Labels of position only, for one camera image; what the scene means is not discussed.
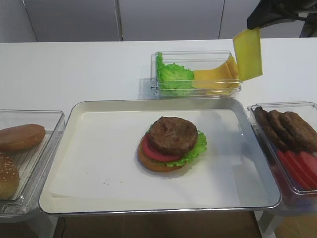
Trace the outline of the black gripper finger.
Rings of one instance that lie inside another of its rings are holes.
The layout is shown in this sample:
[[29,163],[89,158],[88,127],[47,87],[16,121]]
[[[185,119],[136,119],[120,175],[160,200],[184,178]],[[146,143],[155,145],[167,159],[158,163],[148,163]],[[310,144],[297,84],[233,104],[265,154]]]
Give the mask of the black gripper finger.
[[264,28],[274,24],[294,22],[295,20],[283,12],[277,0],[261,0],[255,10],[247,18],[247,29]]

